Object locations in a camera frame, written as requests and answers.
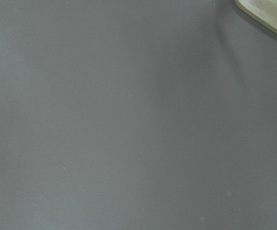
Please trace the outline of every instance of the wooden board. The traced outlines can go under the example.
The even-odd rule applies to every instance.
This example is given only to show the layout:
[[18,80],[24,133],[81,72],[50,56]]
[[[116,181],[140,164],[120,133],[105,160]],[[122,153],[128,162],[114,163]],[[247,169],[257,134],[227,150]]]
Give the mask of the wooden board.
[[277,33],[277,0],[234,0],[238,7]]

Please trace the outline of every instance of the gray table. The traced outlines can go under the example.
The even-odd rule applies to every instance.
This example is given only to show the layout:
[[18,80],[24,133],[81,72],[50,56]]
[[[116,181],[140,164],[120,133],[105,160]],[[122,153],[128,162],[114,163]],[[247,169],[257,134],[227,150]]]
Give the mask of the gray table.
[[277,230],[277,35],[231,0],[0,0],[0,230]]

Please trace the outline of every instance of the cutting board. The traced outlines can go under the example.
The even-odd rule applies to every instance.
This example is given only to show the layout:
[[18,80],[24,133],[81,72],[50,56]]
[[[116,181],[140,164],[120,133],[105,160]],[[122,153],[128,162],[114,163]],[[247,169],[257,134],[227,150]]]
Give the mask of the cutting board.
[[277,34],[277,0],[234,0],[239,8]]

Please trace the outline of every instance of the gray surface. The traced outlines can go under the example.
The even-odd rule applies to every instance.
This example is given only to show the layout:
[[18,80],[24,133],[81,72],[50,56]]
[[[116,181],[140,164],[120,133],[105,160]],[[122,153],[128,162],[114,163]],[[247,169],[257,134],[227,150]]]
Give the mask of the gray surface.
[[277,35],[232,1],[0,0],[0,230],[277,230]]

